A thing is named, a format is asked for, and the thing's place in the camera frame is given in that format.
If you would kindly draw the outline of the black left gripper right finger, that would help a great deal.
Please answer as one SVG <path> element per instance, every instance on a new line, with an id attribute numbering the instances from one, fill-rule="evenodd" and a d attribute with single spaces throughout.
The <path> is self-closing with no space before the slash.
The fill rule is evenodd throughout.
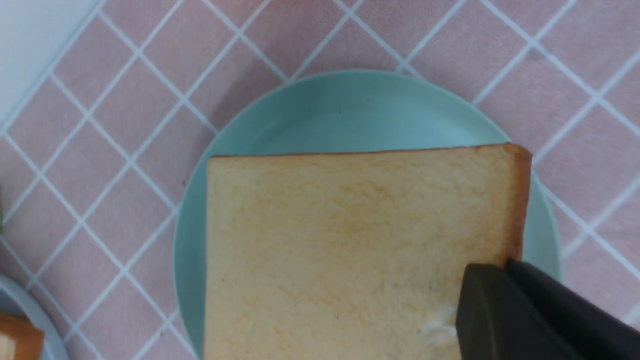
<path id="1" fill-rule="evenodd" d="M 559 337 L 585 360 L 638 360 L 639 331 L 527 262 L 509 259 L 506 273 Z"/>

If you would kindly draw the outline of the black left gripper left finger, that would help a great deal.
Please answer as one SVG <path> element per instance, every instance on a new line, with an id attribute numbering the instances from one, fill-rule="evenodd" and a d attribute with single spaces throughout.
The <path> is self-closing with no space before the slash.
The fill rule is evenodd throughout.
<path id="1" fill-rule="evenodd" d="M 464 270 L 455 331 L 463 360 L 582 360 L 502 268 Z"/>

